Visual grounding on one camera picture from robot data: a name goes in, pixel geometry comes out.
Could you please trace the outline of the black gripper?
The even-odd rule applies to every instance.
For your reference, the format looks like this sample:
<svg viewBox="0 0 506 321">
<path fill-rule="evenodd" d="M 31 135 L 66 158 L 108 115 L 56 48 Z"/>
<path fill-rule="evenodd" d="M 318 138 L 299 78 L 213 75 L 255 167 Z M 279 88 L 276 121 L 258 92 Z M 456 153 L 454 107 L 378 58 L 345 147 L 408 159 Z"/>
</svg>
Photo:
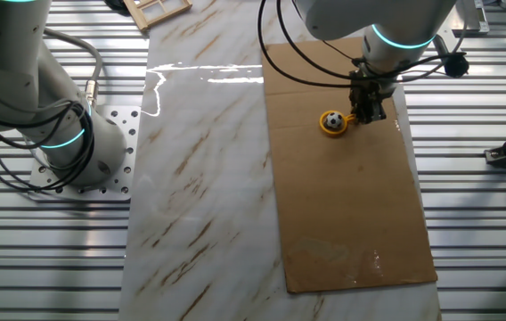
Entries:
<svg viewBox="0 0 506 321">
<path fill-rule="evenodd" d="M 368 123 L 367 107 L 370 99 L 370 122 L 384 120 L 387 115 L 383 108 L 383 99 L 389 98 L 396 90 L 394 78 L 379 78 L 380 73 L 365 63 L 349 73 L 352 77 L 350 100 L 352 113 L 359 124 Z"/>
</svg>

